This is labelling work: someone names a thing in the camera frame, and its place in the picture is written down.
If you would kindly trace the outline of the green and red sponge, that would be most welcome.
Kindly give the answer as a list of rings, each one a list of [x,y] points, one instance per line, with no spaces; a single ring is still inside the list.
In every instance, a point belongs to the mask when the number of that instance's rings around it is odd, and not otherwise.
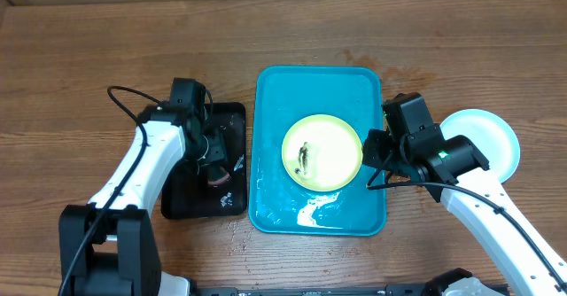
[[[222,166],[211,166],[207,169],[207,184],[219,187],[230,181],[230,173]]]

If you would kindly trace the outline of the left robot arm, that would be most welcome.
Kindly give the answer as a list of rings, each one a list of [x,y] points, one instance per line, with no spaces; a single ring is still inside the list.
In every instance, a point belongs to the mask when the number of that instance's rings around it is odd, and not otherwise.
[[[183,165],[197,172],[213,142],[208,108],[150,106],[136,117],[128,151],[107,184],[58,221],[61,295],[189,295],[191,281],[163,271],[151,214]]]

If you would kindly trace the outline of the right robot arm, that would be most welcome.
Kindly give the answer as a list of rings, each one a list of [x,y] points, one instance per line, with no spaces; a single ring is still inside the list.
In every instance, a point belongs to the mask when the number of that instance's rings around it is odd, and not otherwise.
[[[566,262],[509,198],[488,159],[466,137],[440,127],[369,131],[364,165],[400,176],[400,187],[424,187],[482,245],[518,295],[566,292]]]

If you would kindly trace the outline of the yellow-green plate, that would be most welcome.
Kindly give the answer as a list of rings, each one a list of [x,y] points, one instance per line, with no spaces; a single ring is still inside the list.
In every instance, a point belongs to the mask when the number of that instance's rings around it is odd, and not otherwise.
[[[301,187],[331,192],[358,174],[362,145],[355,130],[328,114],[307,116],[294,123],[282,143],[284,169]]]

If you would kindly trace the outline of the light blue plate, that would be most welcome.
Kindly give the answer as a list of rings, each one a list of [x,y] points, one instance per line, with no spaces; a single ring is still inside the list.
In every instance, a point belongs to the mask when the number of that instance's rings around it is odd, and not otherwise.
[[[445,139],[466,136],[488,159],[490,169],[505,183],[516,172],[521,148],[515,131],[500,116],[481,109],[465,109],[440,124]]]

